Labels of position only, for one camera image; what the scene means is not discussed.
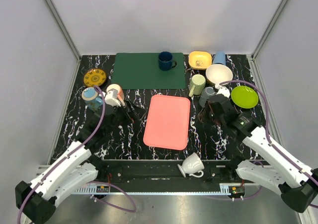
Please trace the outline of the grey faceted mug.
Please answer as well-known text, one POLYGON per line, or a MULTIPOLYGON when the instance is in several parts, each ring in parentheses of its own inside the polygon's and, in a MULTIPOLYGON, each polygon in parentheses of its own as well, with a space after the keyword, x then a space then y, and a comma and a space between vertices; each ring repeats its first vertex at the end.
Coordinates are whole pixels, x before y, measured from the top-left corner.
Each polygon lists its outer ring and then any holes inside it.
POLYGON ((204 108, 206 102, 209 100, 210 97, 214 96, 216 92, 214 91, 213 87, 206 87, 202 90, 200 98, 199 98, 199 105, 204 108))

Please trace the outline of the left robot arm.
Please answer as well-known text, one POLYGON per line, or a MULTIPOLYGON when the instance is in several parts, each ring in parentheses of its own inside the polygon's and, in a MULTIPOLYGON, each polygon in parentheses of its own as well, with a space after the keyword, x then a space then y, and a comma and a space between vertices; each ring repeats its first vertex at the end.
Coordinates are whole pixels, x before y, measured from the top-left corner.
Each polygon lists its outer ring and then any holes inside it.
POLYGON ((76 139, 44 172, 15 187, 18 221, 26 215, 33 223, 44 224, 59 204, 83 185, 120 180, 123 169, 110 168, 95 153, 103 146, 106 135, 119 126, 139 124, 146 111, 127 98, 110 92, 103 94, 99 87, 94 90, 102 105, 85 122, 76 139))

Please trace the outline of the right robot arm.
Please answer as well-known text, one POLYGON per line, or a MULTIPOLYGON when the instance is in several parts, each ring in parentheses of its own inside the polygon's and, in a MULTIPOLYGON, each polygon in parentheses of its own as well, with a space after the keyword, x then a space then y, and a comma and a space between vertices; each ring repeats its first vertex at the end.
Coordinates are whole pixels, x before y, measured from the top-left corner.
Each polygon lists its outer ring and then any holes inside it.
POLYGON ((318 170, 291 155, 253 116, 238 112, 229 98, 217 94, 205 102, 202 118, 223 128, 230 137, 253 149, 274 168, 268 170, 236 157, 225 171, 230 182, 252 181, 278 194, 298 213, 311 205, 318 195, 318 170))

